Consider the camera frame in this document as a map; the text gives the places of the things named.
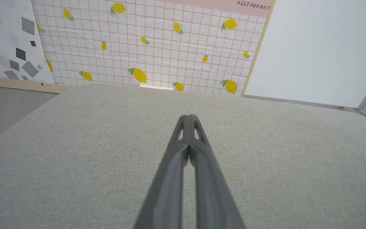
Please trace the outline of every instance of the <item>white panel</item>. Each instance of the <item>white panel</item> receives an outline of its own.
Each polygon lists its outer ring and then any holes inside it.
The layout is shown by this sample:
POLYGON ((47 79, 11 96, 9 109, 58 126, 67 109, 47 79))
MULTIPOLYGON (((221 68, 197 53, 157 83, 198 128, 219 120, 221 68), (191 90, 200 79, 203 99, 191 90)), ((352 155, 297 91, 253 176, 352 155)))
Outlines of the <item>white panel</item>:
POLYGON ((277 0, 245 94, 358 107, 366 1, 277 0))

